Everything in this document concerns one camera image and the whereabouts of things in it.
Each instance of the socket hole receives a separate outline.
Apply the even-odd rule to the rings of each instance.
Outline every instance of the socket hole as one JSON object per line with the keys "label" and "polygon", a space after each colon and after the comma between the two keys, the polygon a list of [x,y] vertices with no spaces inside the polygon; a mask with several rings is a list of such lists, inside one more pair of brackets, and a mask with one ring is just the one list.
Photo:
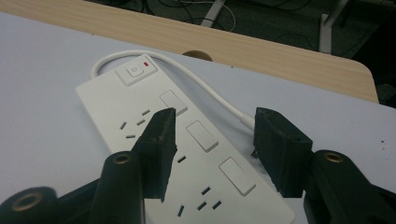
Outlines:
{"label": "socket hole", "polygon": [[139,126],[140,124],[142,124],[142,123],[144,123],[144,122],[146,122],[145,120],[140,120],[139,122],[137,122],[136,124],[137,124],[137,126]]}
{"label": "socket hole", "polygon": [[205,206],[206,206],[206,202],[201,203],[201,205],[197,207],[198,211],[201,211],[201,209],[203,209]]}
{"label": "socket hole", "polygon": [[125,128],[126,122],[123,122],[120,126],[120,129],[122,130],[123,128]]}
{"label": "socket hole", "polygon": [[206,189],[204,189],[204,191],[202,191],[202,195],[205,195],[208,191],[210,191],[210,187],[207,187]]}
{"label": "socket hole", "polygon": [[178,216],[178,217],[181,217],[181,214],[183,213],[183,210],[184,210],[184,205],[182,204],[182,205],[180,206],[180,209],[178,209],[178,213],[177,213],[177,216]]}
{"label": "socket hole", "polygon": [[217,203],[215,203],[215,205],[213,205],[213,210],[215,210],[216,208],[218,208],[221,205],[221,201],[218,201]]}
{"label": "socket hole", "polygon": [[145,112],[142,113],[143,116],[147,115],[149,113],[149,110],[146,110]]}
{"label": "socket hole", "polygon": [[177,160],[178,163],[183,162],[184,160],[186,160],[186,156],[181,157],[180,159]]}

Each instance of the white power cord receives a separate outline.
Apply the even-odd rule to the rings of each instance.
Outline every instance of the white power cord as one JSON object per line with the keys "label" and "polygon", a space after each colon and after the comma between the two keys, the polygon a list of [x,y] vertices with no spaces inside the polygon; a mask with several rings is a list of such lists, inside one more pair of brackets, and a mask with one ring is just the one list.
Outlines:
{"label": "white power cord", "polygon": [[243,113],[239,109],[237,109],[235,106],[231,105],[228,103],[224,98],[222,98],[218,93],[216,93],[207,83],[205,83],[203,80],[201,80],[197,75],[195,75],[190,69],[186,68],[182,64],[176,62],[175,60],[168,58],[160,53],[154,52],[154,51],[149,51],[149,50],[125,50],[125,51],[120,51],[117,53],[113,53],[110,55],[107,55],[106,57],[100,59],[98,62],[96,62],[91,70],[90,74],[90,79],[93,79],[95,77],[98,77],[99,70],[100,68],[108,62],[111,62],[113,60],[116,60],[118,58],[123,58],[123,57],[128,57],[128,56],[140,56],[142,54],[147,54],[152,58],[159,59],[161,61],[164,61],[166,63],[169,63],[173,65],[175,68],[179,69],[183,73],[185,73],[187,76],[192,78],[198,85],[200,85],[209,95],[211,95],[215,100],[217,100],[221,105],[223,105],[227,110],[229,110],[233,115],[239,118],[239,120],[247,126],[251,131],[254,132],[254,118],[251,117],[248,114]]}
{"label": "white power cord", "polygon": [[180,2],[180,3],[187,3],[187,4],[214,4],[214,5],[218,5],[218,6],[221,6],[221,7],[224,7],[224,8],[226,8],[229,12],[230,12],[230,14],[231,14],[231,16],[233,17],[233,28],[231,28],[228,32],[232,32],[233,31],[233,29],[235,28],[235,25],[236,25],[236,18],[235,18],[235,15],[233,14],[233,11],[229,8],[229,7],[226,7],[224,4],[222,4],[222,3],[217,3],[217,2],[215,2],[215,1],[200,1],[200,2],[192,2],[192,1],[184,1],[184,0],[181,0],[181,1],[179,1],[179,0],[174,0],[175,2]]}

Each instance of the cable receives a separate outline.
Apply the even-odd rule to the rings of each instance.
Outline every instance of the cable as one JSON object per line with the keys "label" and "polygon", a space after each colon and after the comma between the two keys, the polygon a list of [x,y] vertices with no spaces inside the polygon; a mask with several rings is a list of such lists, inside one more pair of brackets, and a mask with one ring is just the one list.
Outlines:
{"label": "cable", "polygon": [[154,52],[154,51],[149,51],[149,50],[125,50],[125,51],[120,51],[117,53],[113,53],[110,55],[107,55],[106,57],[100,59],[98,62],[96,62],[91,70],[90,74],[90,79],[93,79],[95,77],[98,77],[99,70],[100,68],[106,64],[109,63],[113,60],[116,60],[118,58],[123,58],[123,57],[128,57],[128,56],[140,56],[142,54],[147,54],[148,56],[152,58],[159,59],[163,62],[169,63],[170,65],[174,66],[175,68],[179,69],[182,71],[184,74],[189,76],[192,80],[194,80],[198,85],[200,85],[210,96],[212,96],[217,102],[219,102],[221,105],[223,105],[228,111],[230,111],[233,115],[239,118],[239,120],[247,126],[251,131],[254,132],[254,118],[251,117],[248,114],[243,113],[230,103],[228,103],[224,98],[222,98],[218,93],[216,93],[207,83],[205,83],[203,80],[201,80],[197,75],[195,75],[191,70],[183,66],[182,64],[178,63],[177,61],[168,58],[160,53]]}
{"label": "cable", "polygon": [[160,2],[161,5],[163,5],[163,6],[165,6],[165,7],[178,7],[178,8],[183,7],[183,6],[171,6],[171,5],[168,5],[167,3],[163,2],[162,0],[158,0],[158,1]]}
{"label": "cable", "polygon": [[203,20],[203,21],[213,21],[213,23],[215,23],[222,31],[225,31],[224,27],[218,22],[218,21],[214,21],[214,20],[210,20],[208,18],[205,17],[196,17],[196,18],[191,18],[193,21],[198,21],[198,20]]}
{"label": "cable", "polygon": [[143,7],[142,7],[142,10],[140,12],[143,13],[144,9],[145,9],[149,15],[155,16],[154,13],[151,11],[151,8],[149,8],[148,0],[142,0],[142,5],[143,5]]}
{"label": "cable", "polygon": [[192,15],[191,15],[191,13],[189,12],[189,10],[187,9],[187,6],[183,5],[183,3],[182,3],[180,0],[178,0],[178,3],[184,8],[184,10],[185,10],[185,11],[187,12],[187,14],[189,15],[191,24],[194,24],[194,20],[192,19]]}
{"label": "cable", "polygon": [[302,6],[297,7],[297,8],[291,8],[291,9],[281,8],[280,7],[280,6],[283,6],[283,5],[287,4],[291,0],[286,0],[286,1],[282,2],[282,3],[280,3],[280,4],[277,4],[277,5],[265,5],[265,4],[258,3],[258,2],[253,1],[253,0],[239,0],[239,1],[241,1],[243,3],[246,3],[246,4],[251,4],[251,5],[257,6],[257,7],[269,7],[269,8],[273,8],[273,9],[277,9],[277,10],[281,10],[281,11],[297,11],[297,10],[302,9],[303,7],[308,6],[308,4],[310,4],[312,0],[307,0]]}
{"label": "cable", "polygon": [[233,11],[229,7],[226,7],[225,5],[223,5],[221,3],[212,2],[212,1],[201,1],[201,2],[189,2],[189,1],[183,1],[183,0],[174,0],[174,1],[179,1],[181,3],[189,3],[189,4],[215,4],[218,6],[225,7],[230,12],[231,16],[233,17],[233,27],[230,29],[229,32],[232,32],[233,29],[235,28],[236,18],[235,18],[235,15],[233,14]]}
{"label": "cable", "polygon": [[121,9],[124,9],[124,10],[129,10],[129,11],[134,11],[134,12],[142,12],[141,10],[144,9],[142,7],[142,9],[139,11],[139,10],[130,8],[130,7],[127,6],[128,2],[129,2],[129,0],[127,0],[127,1],[121,1],[120,0],[120,1],[115,1],[115,2],[110,1],[109,3],[103,4],[103,5],[110,6],[110,7],[117,7],[117,8],[121,8]]}

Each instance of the table surface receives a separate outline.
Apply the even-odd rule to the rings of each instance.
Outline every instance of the table surface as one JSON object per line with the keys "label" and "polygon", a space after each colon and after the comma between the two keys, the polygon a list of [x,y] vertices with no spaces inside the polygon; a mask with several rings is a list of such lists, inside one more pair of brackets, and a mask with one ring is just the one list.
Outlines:
{"label": "table surface", "polygon": [[0,0],[0,11],[36,21],[301,82],[377,103],[371,72],[355,61],[81,0]]}

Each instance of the power strip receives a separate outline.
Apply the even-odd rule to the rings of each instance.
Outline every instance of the power strip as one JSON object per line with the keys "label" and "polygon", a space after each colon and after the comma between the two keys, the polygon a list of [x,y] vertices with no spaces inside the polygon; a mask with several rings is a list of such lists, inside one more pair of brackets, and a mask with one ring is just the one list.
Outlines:
{"label": "power strip", "polygon": [[153,223],[291,223],[294,214],[235,147],[148,56],[77,87],[111,152],[131,150],[152,115],[177,110],[177,154]]}

